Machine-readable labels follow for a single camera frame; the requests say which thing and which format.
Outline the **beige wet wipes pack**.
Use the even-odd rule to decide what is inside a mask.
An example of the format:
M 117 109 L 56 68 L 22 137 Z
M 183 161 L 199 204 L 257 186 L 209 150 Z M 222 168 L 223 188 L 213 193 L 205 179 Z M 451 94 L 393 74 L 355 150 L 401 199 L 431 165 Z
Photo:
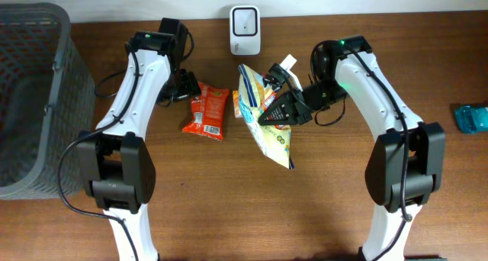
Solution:
M 250 134 L 262 153 L 287 169 L 293 169 L 291 159 L 291 127 L 264 125 L 258 122 L 268 106 L 276 99 L 271 86 L 265 85 L 263 76 L 245 64 L 238 66 L 239 89 L 237 105 Z

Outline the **red Hacks candy bag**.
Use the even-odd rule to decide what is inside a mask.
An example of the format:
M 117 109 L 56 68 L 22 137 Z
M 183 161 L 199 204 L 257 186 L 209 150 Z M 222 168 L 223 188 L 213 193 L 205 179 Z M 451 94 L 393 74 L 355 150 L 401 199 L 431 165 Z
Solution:
M 186 124 L 184 133 L 223 140 L 223 117 L 228 89 L 217 89 L 205 83 L 198 83 L 201 95 L 191 98 L 192 120 Z

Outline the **orange snack packet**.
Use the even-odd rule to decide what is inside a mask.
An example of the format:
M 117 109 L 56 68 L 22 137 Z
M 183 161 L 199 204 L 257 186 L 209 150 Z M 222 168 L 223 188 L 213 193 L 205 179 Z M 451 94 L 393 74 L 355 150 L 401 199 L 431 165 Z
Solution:
M 242 118 L 242 113 L 239 106 L 239 91 L 233 91 L 233 109 L 235 118 Z

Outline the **blue mouthwash bottle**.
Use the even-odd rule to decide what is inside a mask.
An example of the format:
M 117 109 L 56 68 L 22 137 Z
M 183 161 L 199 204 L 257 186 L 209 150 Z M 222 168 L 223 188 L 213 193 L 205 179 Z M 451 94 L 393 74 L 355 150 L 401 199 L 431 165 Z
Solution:
M 462 133 L 487 132 L 487 107 L 460 106 L 454 111 L 454 116 Z

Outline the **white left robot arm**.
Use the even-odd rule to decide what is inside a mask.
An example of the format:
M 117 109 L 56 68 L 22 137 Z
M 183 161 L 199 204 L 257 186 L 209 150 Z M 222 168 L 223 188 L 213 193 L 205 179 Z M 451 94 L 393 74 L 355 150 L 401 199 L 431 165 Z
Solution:
M 155 105 L 200 95 L 194 74 L 180 67 L 193 49 L 180 20 L 163 18 L 156 32 L 136 32 L 126 45 L 127 69 L 109 111 L 75 145 L 85 193 L 110 221 L 121 260 L 160 258 L 149 225 L 156 168 L 146 132 Z

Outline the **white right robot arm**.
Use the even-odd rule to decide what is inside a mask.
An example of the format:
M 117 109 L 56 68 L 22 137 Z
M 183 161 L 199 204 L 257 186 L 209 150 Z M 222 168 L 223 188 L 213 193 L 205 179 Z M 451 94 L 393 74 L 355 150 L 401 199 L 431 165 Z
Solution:
M 445 131 L 427 124 L 399 97 L 362 36 L 319 42 L 310 54 L 311 84 L 289 88 L 258 118 L 268 125 L 304 124 L 350 98 L 374 138 L 364 172 L 374 211 L 359 260 L 404 260 L 416 215 L 441 187 Z

